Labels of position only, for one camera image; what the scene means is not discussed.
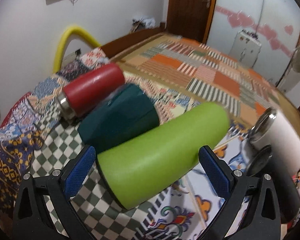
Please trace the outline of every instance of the patterned blanket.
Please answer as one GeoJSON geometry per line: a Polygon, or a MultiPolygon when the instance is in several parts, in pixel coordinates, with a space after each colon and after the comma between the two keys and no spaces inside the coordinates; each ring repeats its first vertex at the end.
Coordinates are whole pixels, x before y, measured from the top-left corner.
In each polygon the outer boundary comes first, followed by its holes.
{"type": "MultiPolygon", "coordinates": [[[[79,120],[60,120],[54,98],[71,80],[107,62],[105,54],[95,49],[39,83],[13,106],[0,128],[1,211],[11,214],[25,173],[48,175],[80,152],[79,120]]],[[[245,137],[250,126],[267,107],[279,108],[276,91],[266,80],[196,41],[159,35],[123,52],[117,63],[126,81],[149,96],[161,124],[203,101],[221,103],[233,121],[214,152],[232,169],[244,170],[248,163],[245,137]]],[[[156,183],[151,174],[149,181],[156,183]]],[[[45,199],[56,229],[66,235],[52,202],[45,199]]],[[[229,234],[236,230],[248,201],[242,203],[229,234]]],[[[95,167],[72,199],[87,228],[102,240],[196,239],[223,202],[200,165],[129,211],[123,211],[110,197],[95,167]]]]}

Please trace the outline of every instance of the checkered fabric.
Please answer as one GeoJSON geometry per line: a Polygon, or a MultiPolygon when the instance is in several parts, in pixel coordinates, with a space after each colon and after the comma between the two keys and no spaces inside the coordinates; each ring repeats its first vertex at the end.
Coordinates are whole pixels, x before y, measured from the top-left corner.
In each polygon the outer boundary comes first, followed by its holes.
{"type": "MultiPolygon", "coordinates": [[[[43,117],[37,126],[41,130],[49,130],[51,123],[55,123],[58,111],[54,111],[43,117]]],[[[83,148],[83,143],[77,131],[79,122],[67,122],[61,120],[47,135],[40,151],[34,152],[34,158],[30,173],[34,176],[49,175],[54,169],[62,169],[66,163],[75,158],[83,148]]],[[[157,198],[164,199],[167,190],[153,198],[153,203],[159,207],[161,202],[157,198]]],[[[47,208],[58,232],[66,235],[61,222],[53,208],[48,196],[45,196],[47,208]]],[[[154,205],[147,201],[129,211],[123,211],[106,191],[106,187],[95,165],[89,171],[79,193],[71,200],[74,209],[92,234],[101,240],[124,240],[136,237],[137,232],[145,231],[145,218],[149,216],[149,209],[156,213],[154,205]]]]}

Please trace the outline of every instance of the wall decal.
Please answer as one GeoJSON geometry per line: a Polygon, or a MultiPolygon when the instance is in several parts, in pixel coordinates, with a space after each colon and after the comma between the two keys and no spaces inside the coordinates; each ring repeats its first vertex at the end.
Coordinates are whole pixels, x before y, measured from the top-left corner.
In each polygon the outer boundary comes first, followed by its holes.
{"type": "MultiPolygon", "coordinates": [[[[250,15],[247,16],[243,11],[233,12],[228,10],[227,8],[218,5],[216,5],[215,11],[223,15],[227,15],[228,22],[233,29],[238,27],[243,27],[243,28],[251,27],[255,31],[258,29],[257,32],[265,36],[265,38],[269,41],[272,50],[280,49],[288,57],[292,56],[292,51],[290,51],[287,48],[287,46],[285,46],[278,39],[278,33],[276,32],[275,29],[272,29],[268,24],[258,26],[258,24],[255,23],[253,18],[250,15]]],[[[284,29],[287,34],[292,35],[293,33],[292,25],[286,26],[284,29]]]]}
{"type": "Polygon", "coordinates": [[[292,26],[292,25],[285,26],[284,30],[285,30],[285,32],[286,32],[287,34],[289,34],[290,36],[293,34],[293,26],[292,26]]]}

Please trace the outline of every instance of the door handle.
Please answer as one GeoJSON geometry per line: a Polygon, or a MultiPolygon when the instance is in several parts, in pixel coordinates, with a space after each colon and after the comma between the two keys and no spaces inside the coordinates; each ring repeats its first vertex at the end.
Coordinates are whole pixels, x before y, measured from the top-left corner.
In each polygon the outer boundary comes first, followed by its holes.
{"type": "Polygon", "coordinates": [[[209,8],[211,4],[211,0],[202,0],[202,3],[207,3],[206,7],[209,8]]]}

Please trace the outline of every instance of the door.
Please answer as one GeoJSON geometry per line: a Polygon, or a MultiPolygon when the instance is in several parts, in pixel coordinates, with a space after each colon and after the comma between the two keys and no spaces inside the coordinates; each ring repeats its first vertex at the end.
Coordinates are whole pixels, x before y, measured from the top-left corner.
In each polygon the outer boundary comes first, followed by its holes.
{"type": "Polygon", "coordinates": [[[169,0],[169,33],[202,42],[211,0],[169,0]]]}

